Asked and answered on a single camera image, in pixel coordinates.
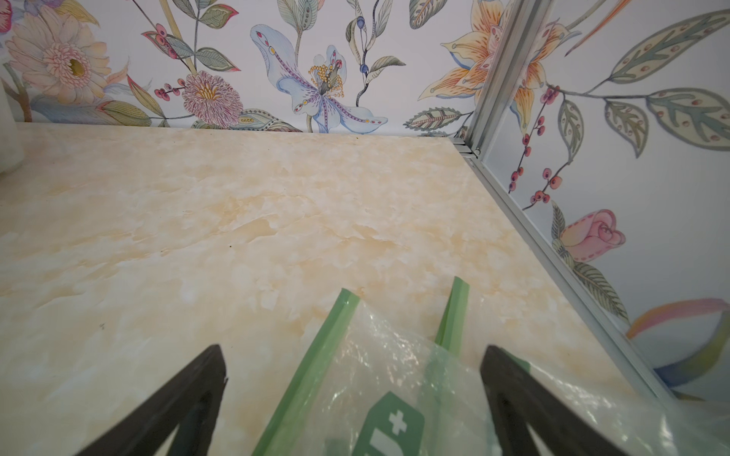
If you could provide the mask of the white plastic basket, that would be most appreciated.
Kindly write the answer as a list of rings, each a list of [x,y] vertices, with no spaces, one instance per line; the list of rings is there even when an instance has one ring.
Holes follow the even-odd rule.
[[[11,173],[25,159],[25,152],[20,142],[18,128],[11,113],[8,97],[1,89],[0,101],[0,172]]]

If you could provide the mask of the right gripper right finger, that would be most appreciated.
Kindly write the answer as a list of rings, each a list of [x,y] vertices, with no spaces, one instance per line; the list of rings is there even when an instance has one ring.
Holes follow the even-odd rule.
[[[536,434],[554,455],[622,455],[496,345],[482,358],[480,375],[504,455],[537,455]]]

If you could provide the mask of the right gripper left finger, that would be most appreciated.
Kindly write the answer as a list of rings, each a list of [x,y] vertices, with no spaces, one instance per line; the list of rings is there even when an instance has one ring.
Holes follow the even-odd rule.
[[[81,455],[207,455],[226,386],[222,348],[211,345]]]

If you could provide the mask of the zip-top bag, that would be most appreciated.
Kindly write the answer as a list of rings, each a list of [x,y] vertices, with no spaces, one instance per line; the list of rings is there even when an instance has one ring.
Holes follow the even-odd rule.
[[[509,353],[622,455],[725,455],[729,410],[612,393],[513,355],[489,324],[473,339],[470,287],[452,283],[434,339],[393,326],[342,291],[254,452],[258,455],[504,455],[480,375]]]

